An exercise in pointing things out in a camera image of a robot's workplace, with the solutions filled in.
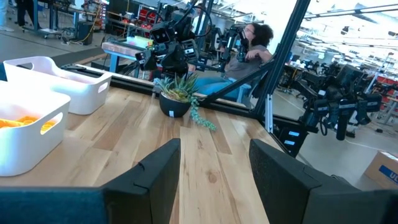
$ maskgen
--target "gray floor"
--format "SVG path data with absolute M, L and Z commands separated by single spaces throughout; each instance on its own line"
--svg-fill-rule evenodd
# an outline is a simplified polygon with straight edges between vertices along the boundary
M 0 62 L 12 58 L 35 55 L 51 57 L 85 50 L 99 46 L 104 37 L 102 33 L 94 34 L 93 43 L 89 46 L 62 45 L 58 39 L 45 40 L 41 35 L 22 33 L 16 25 L 11 24 L 11 26 L 16 29 L 14 33 L 0 31 Z M 275 114 L 296 119 L 303 114 L 302 100 L 292 95 L 275 91 L 273 102 Z M 340 175 L 360 189 L 377 189 L 378 186 L 364 176 L 363 172 L 377 150 L 398 153 L 397 146 L 396 135 L 376 134 L 373 126 L 360 127 L 356 132 L 356 138 L 345 141 L 338 141 L 333 131 L 329 131 L 327 136 L 311 133 L 305 140 L 297 159 L 328 175 Z

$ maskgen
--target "white plastic bin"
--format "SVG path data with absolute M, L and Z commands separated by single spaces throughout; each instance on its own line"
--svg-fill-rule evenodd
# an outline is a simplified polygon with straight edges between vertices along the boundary
M 0 81 L 0 118 L 37 121 L 17 128 L 0 128 L 0 176 L 23 174 L 35 167 L 63 139 L 70 97 L 47 91 L 30 91 Z M 47 121 L 55 124 L 45 133 Z
M 32 69 L 17 65 L 30 65 Z M 105 103 L 112 74 L 99 78 L 80 75 L 58 68 L 48 57 L 29 57 L 4 61 L 8 82 L 26 88 L 50 89 L 70 96 L 69 112 L 92 114 Z

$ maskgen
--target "succulent plant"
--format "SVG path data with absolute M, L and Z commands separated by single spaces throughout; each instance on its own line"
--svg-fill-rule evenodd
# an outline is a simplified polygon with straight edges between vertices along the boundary
M 176 76 L 174 79 L 169 77 L 164 79 L 155 78 L 154 83 L 160 86 L 167 98 L 183 103 L 191 103 L 190 115 L 194 122 L 215 131 L 217 129 L 216 126 L 202 118 L 198 112 L 198 98 L 193 95 L 197 91 L 195 88 L 197 78 L 197 74 L 184 75 L 182 78 Z

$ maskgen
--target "gray shirt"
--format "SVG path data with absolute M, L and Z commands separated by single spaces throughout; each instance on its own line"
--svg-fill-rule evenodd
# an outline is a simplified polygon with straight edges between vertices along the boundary
M 263 45 L 256 45 L 251 47 L 249 50 L 260 50 L 265 52 L 267 48 Z M 229 61 L 229 69 L 225 72 L 225 76 L 227 78 L 235 78 L 239 80 L 246 75 L 249 75 L 251 72 L 254 72 L 262 63 L 260 57 L 256 57 L 254 59 L 250 59 L 249 62 L 239 62 L 236 59 L 236 56 Z

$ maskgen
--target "black plant pot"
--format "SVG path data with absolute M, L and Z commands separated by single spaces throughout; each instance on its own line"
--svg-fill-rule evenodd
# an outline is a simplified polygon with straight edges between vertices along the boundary
M 182 103 L 176 100 L 171 100 L 165 97 L 163 93 L 160 93 L 159 104 L 162 112 L 173 118 L 181 118 L 191 107 L 191 103 Z

